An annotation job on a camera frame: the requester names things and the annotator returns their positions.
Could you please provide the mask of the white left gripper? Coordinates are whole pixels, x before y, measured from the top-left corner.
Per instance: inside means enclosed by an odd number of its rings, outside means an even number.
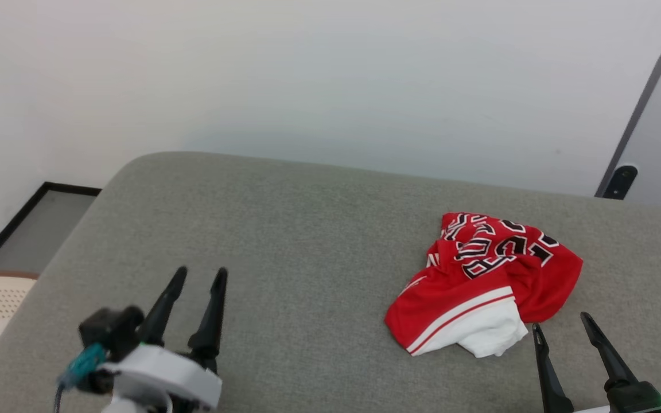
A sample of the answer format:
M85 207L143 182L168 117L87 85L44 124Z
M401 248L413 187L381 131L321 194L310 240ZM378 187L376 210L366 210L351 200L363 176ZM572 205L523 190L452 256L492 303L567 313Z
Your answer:
M187 267L176 270L137 332L137 345L119 363L100 369L114 374L112 400L102 413L179 413L218 408L222 379L217 373L228 270L218 269L199 329L189 338L188 359L160 346L173 308L181 295Z

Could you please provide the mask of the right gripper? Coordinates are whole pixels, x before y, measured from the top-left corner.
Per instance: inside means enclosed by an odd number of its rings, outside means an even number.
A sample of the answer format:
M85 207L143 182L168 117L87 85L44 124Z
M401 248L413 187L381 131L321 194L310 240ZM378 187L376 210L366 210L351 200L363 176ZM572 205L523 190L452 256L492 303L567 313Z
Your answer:
M661 413L661 392L650 383L640 383L608 337L588 312L580 319L590 344L598 350L608 374L604 384L608 404L575 411L559 382L549 358L549 345L540 324L532 325L536 366L539 376L543 413Z

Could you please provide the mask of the red white basketball jersey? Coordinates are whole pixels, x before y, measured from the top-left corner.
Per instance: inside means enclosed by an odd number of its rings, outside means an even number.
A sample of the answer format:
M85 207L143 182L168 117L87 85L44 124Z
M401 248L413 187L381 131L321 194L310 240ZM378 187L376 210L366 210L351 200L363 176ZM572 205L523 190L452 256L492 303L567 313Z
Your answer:
M449 345L503 355L562 308L583 265L538 228L467 212L443 215L426 259L384 318L412 356Z

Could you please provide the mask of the grey fabric sofa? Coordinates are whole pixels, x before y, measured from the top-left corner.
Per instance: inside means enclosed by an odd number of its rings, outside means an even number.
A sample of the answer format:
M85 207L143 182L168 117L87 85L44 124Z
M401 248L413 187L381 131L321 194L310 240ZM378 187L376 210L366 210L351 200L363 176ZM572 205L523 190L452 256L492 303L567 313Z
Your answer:
M78 324L105 306L149 310L181 265L165 332L177 351L229 272L219 413L541 413L532 337L501 357L411 357L383 322L446 212L532 225L584 260L543 324L575 408L605 405L608 377L582 311L661 390L661 208L186 152L129 162L42 272L0 337L0 413L52 413Z

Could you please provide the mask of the black door stop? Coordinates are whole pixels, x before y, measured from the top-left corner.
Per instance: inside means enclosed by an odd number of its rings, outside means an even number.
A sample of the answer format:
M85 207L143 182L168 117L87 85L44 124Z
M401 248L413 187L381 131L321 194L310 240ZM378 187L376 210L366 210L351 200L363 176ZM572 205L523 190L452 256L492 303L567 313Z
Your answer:
M638 174L639 170L634 165L621 165L617 167L609 179L602 197L613 200L624 200Z

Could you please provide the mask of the black baseboard strip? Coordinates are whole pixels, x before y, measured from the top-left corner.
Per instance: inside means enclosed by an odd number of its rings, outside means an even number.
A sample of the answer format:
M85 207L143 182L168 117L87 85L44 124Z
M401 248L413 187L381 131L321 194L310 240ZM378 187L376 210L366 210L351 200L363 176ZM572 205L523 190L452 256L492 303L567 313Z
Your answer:
M35 191L34 195L28 199L26 204L18 210L13 219L11 219L10 222L5 225L3 230L0 231L0 249L48 193L59 192L79 196L97 197L101 191L102 188L94 188L94 186L66 185L63 183L45 181Z

